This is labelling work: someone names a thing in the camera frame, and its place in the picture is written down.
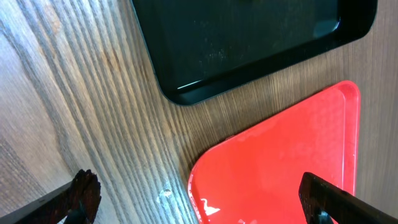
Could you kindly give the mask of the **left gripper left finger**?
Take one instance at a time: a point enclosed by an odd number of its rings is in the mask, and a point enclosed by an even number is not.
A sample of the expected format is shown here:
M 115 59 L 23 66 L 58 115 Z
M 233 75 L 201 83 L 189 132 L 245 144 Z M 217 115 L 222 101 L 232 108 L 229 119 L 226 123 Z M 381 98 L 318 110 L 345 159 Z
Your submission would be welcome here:
M 101 184 L 91 170 L 30 204 L 1 217 L 1 223 L 93 223 L 101 202 Z

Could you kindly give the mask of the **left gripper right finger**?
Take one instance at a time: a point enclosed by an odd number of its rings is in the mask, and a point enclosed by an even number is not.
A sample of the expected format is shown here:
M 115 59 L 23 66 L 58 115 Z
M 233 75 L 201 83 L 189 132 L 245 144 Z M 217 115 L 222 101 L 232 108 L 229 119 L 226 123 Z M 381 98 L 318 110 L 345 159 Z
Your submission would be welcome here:
M 298 194 L 309 224 L 397 224 L 396 218 L 311 172 L 303 174 Z

